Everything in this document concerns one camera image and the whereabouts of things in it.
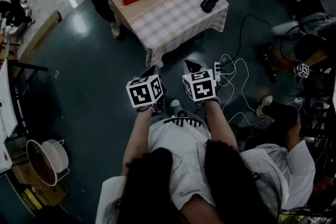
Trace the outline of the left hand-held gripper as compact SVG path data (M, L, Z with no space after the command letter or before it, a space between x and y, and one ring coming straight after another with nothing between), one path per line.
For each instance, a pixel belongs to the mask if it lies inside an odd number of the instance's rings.
M133 108L152 104L153 115L163 113L164 88L161 85L160 69L157 66L147 68L139 77L128 81L126 90Z

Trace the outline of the black and white machine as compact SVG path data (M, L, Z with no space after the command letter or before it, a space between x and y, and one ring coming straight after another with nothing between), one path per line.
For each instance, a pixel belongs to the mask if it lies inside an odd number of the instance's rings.
M20 0L0 1L0 15L5 19L4 30L9 36L21 36L29 24L35 23L31 13L32 9Z

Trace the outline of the white desk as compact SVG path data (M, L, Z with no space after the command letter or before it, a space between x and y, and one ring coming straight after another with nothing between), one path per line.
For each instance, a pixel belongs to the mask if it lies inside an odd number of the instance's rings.
M0 174L9 170L13 164L5 140L17 127L8 75L8 60L5 59L0 68Z

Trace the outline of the long wooden plank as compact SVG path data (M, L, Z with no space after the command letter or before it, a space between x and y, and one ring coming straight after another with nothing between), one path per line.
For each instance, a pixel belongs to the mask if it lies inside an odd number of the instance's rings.
M36 21L26 28L21 35L17 59L20 62L30 63L44 41L62 21L61 13L54 10L43 23Z

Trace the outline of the person's right forearm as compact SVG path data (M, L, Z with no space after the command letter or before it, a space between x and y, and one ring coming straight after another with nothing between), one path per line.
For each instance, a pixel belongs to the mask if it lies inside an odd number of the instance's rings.
M220 141L228 146L233 147L237 152L238 145L235 135L229 126L219 104L214 100L206 100L204 102L207 113L207 121L213 141Z

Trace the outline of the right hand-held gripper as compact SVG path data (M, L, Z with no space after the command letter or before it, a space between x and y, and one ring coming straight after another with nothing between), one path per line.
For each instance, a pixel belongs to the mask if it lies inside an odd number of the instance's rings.
M184 90L196 105L204 101L216 101L220 104L220 99L216 96L216 81L211 68L200 61L184 60L183 70Z

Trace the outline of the cardboard box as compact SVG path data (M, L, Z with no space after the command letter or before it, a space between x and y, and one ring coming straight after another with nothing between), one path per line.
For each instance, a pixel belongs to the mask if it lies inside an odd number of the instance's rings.
M58 182L55 186L48 186L43 183L30 163L14 165L12 170L18 182L28 185L45 206L56 206L68 195L68 190L62 182Z

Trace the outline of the black metal frame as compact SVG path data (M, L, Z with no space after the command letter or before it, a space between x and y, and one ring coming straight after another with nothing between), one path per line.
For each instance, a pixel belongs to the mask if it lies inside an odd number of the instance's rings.
M9 95L14 110L16 126L9 141L29 136L33 130L30 120L34 111L32 84L39 72L47 72L48 68L22 63L17 60L7 61Z

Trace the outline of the person's white t-shirt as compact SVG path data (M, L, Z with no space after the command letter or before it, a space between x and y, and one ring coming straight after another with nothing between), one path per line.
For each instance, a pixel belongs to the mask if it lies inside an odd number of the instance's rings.
M165 148L173 154L169 191L177 209L181 209L194 195L201 196L211 205L215 204L203 169L205 144L209 138L210 132L203 125L184 123L183 126L179 126L171 119L165 119L150 126L149 152ZM262 160L267 165L270 164L270 157L260 149L244 153L242 158L251 171L261 176L256 186L262 201L275 217L278 216L282 198L287 197L287 194L281 193L281 188L288 187L283 178L272 179L272 176L278 175L279 169L276 168L271 172L270 169L262 168L255 163L257 160ZM103 182L96 224L117 223L117 203L122 197L126 181L126 176L115 176Z

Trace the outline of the yellow packet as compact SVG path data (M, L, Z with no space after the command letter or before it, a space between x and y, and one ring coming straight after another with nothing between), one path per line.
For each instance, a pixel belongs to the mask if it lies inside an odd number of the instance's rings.
M43 208L41 203L28 188L21 192L20 196L31 211L41 210Z

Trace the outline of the table with checkered tablecloth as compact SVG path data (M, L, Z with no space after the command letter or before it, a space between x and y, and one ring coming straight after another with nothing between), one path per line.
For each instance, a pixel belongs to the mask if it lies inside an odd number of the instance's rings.
M212 28L224 30L229 3L219 0L210 13L201 9L203 0L140 0L125 6L108 0L116 21L132 31L146 51L146 66L162 67L164 54Z

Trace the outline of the round white side table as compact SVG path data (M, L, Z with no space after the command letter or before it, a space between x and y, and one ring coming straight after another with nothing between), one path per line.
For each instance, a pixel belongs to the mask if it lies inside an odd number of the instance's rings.
M69 157L63 147L64 140L49 139L41 144L28 140L26 153L31 167L38 178L53 187L70 173Z

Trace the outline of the person's left forearm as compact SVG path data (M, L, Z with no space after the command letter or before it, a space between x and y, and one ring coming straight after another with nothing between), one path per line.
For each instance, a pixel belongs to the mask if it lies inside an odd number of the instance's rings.
M123 156L122 176L127 175L129 170L128 166L133 160L142 157L143 154L148 152L151 117L152 112L150 110L137 113L133 130Z

